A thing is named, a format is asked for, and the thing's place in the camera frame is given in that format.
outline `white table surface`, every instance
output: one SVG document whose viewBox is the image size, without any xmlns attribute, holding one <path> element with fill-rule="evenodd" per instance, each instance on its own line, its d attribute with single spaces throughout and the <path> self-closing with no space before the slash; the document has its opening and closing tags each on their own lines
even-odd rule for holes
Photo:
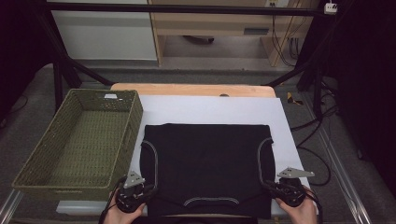
<svg viewBox="0 0 396 224">
<path fill-rule="evenodd" d="M 140 174 L 140 144 L 147 124 L 267 124 L 273 137 L 276 173 L 288 167 L 303 170 L 285 112 L 278 98 L 140 95 L 144 113 L 137 136 L 131 169 Z M 301 178 L 309 187 L 306 178 Z M 57 212 L 72 216 L 100 215 L 106 202 L 60 201 Z M 275 200 L 272 215 L 285 216 Z"/>
</svg>

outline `white tag on basket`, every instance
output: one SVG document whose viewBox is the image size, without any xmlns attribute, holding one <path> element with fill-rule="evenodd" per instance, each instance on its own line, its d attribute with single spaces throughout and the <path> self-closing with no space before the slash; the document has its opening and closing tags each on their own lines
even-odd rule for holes
<svg viewBox="0 0 396 224">
<path fill-rule="evenodd" d="M 117 99 L 117 94 L 108 93 L 105 95 L 105 99 Z"/>
</svg>

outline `green woven basket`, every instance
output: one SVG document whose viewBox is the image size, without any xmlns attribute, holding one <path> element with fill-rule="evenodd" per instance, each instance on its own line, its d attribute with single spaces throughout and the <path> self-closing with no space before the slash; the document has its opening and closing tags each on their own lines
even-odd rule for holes
<svg viewBox="0 0 396 224">
<path fill-rule="evenodd" d="M 142 115 L 137 91 L 71 90 L 12 187 L 46 200 L 106 201 L 128 173 Z"/>
</svg>

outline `horizontal black bar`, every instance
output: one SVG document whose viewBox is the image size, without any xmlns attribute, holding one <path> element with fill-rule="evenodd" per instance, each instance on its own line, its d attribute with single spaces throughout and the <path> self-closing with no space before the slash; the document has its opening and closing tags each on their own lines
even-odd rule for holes
<svg viewBox="0 0 396 224">
<path fill-rule="evenodd" d="M 326 16 L 323 10 L 289 7 L 218 7 L 182 5 L 143 5 L 143 4 L 96 4 L 47 2 L 43 6 L 58 11 L 104 11 L 104 12 L 162 12 L 162 13 L 201 13 L 238 15 L 277 15 L 277 16 Z"/>
</svg>

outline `wooden cabinet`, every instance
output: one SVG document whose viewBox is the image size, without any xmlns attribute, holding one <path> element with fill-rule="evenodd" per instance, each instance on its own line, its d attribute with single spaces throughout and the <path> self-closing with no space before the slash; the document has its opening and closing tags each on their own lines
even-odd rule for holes
<svg viewBox="0 0 396 224">
<path fill-rule="evenodd" d="M 149 0 L 154 5 L 196 5 L 229 7 L 265 7 L 268 0 Z M 318 0 L 286 0 L 287 7 L 316 7 Z M 193 13 L 151 13 L 157 57 L 162 62 L 163 48 L 167 35 L 256 35 L 262 40 L 270 64 L 276 66 L 279 53 L 273 43 L 273 21 L 275 33 L 283 50 L 288 37 L 304 38 L 312 18 L 292 16 L 220 15 Z"/>
</svg>

